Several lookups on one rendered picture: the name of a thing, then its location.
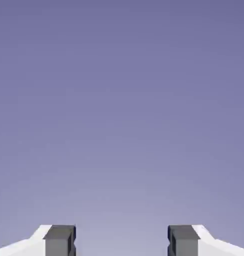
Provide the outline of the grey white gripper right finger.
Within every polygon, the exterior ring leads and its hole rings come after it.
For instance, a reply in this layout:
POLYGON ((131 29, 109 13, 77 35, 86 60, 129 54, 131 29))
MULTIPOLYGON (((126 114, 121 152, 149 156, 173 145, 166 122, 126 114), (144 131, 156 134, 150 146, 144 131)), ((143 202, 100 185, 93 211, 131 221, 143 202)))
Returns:
POLYGON ((244 248, 214 238, 202 224, 167 228, 167 256, 244 256, 244 248))

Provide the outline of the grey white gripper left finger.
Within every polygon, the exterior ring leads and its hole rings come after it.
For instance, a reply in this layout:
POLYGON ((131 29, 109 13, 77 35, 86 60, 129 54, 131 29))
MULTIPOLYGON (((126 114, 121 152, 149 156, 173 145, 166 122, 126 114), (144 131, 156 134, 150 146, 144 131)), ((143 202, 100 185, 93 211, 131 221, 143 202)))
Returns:
POLYGON ((42 224, 31 237, 0 248, 0 256, 76 256, 76 226, 42 224))

